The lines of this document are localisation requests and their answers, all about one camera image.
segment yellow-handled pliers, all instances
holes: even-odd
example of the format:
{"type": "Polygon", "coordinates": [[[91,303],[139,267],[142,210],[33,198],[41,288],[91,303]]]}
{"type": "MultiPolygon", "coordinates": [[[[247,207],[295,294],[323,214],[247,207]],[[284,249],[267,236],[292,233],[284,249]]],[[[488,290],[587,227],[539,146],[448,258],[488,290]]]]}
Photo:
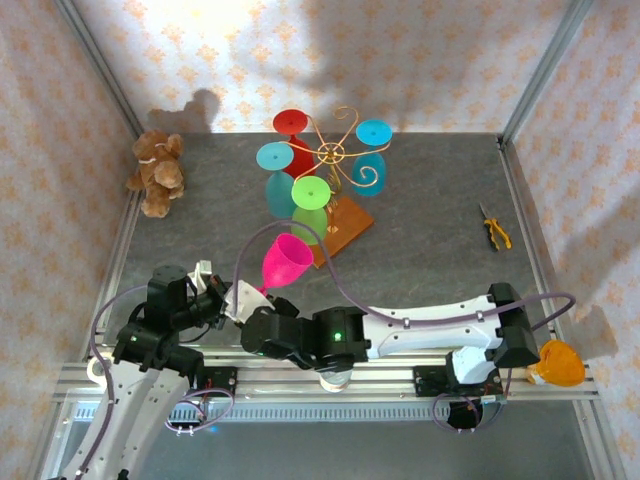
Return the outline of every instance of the yellow-handled pliers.
{"type": "Polygon", "coordinates": [[[489,244],[491,245],[491,249],[494,251],[500,250],[500,245],[496,240],[496,233],[502,237],[502,241],[504,242],[504,246],[507,250],[511,250],[511,237],[498,223],[498,219],[495,217],[491,217],[487,211],[484,209],[482,204],[480,204],[480,210],[482,211],[482,216],[484,217],[484,228],[487,231],[487,236],[489,237],[489,244]]]}

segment brown teddy bear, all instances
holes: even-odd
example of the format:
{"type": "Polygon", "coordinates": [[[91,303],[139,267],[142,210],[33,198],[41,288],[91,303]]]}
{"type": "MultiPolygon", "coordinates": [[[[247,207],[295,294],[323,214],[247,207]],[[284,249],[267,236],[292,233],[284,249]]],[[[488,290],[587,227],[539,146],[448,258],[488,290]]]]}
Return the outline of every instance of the brown teddy bear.
{"type": "Polygon", "coordinates": [[[169,213],[170,200],[184,193],[184,170],[178,158],[182,155],[182,137],[151,130],[140,135],[133,144],[138,171],[127,180],[127,188],[145,190],[142,211],[147,217],[162,218],[169,213]]]}

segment orange wooden block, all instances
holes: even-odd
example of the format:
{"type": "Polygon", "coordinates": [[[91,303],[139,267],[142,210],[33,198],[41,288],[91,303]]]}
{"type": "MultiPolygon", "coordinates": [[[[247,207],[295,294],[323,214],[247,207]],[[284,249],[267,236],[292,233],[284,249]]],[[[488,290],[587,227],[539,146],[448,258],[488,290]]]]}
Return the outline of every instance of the orange wooden block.
{"type": "MultiPolygon", "coordinates": [[[[347,245],[358,238],[365,230],[373,225],[373,217],[360,208],[349,197],[340,197],[333,212],[333,229],[331,222],[324,237],[324,244],[329,250],[331,258],[342,251],[347,245]]],[[[311,247],[313,252],[313,265],[322,267],[326,260],[318,245],[311,247]]]]}

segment wall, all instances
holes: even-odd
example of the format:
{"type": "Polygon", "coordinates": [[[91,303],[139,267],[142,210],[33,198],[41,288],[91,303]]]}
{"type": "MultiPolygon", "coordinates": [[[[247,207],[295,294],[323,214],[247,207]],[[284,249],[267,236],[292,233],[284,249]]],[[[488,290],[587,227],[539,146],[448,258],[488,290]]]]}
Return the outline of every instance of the wall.
{"type": "Polygon", "coordinates": [[[0,464],[20,480],[84,344],[135,160],[53,2],[0,4],[0,64],[0,464]]]}
{"type": "Polygon", "coordinates": [[[628,478],[640,469],[640,39],[635,0],[596,0],[516,139],[527,213],[628,478]]]}
{"type": "Polygon", "coordinates": [[[569,0],[76,2],[146,126],[325,130],[357,107],[407,131],[498,132],[569,0]]]}

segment pink cup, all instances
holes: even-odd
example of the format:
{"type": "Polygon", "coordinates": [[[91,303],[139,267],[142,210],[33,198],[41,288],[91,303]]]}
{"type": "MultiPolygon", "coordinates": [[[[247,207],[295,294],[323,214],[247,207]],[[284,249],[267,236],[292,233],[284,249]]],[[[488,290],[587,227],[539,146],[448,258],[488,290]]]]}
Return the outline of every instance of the pink cup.
{"type": "Polygon", "coordinates": [[[286,287],[295,282],[313,263],[313,252],[295,235],[281,233],[262,261],[263,295],[269,288],[286,287]]]}

